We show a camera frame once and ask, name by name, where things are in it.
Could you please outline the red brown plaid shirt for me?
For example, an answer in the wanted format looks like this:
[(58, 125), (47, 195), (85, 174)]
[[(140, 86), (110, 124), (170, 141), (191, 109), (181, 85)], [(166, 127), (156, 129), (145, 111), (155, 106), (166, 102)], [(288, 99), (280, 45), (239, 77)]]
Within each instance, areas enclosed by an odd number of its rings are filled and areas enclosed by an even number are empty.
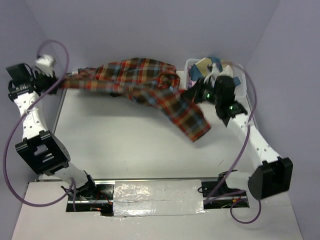
[(114, 97), (126, 97), (137, 104), (162, 112), (192, 142), (210, 129), (195, 100), (182, 96), (181, 78), (174, 65), (150, 58), (130, 58), (78, 69), (67, 73), (62, 89), (81, 89)]

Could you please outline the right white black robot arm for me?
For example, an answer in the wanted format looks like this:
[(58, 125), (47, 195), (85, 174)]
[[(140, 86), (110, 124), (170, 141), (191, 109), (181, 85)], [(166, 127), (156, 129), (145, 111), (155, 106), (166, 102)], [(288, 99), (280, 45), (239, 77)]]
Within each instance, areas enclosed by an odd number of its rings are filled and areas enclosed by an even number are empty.
[(290, 189), (293, 162), (281, 157), (267, 143), (251, 122), (252, 113), (236, 100), (234, 80), (220, 75), (214, 83), (200, 78), (181, 96), (193, 103), (209, 102), (215, 106), (217, 117), (242, 143), (241, 152), (247, 151), (255, 171), (247, 181), (248, 190), (256, 200), (263, 200)]

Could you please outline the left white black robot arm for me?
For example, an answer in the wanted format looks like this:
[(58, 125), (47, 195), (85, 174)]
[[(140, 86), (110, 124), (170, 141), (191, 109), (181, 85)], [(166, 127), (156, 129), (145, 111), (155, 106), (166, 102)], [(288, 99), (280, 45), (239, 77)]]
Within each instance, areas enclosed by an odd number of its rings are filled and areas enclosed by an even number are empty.
[(77, 199), (91, 200), (98, 195), (98, 186), (84, 170), (71, 163), (71, 156), (58, 138), (48, 129), (42, 112), (40, 97), (57, 82), (50, 67), (43, 72), (35, 71), (19, 63), (6, 68), (11, 77), (8, 97), (16, 104), (23, 118), (23, 135), (15, 150), (37, 174), (56, 177), (68, 184), (75, 183), (72, 191)]

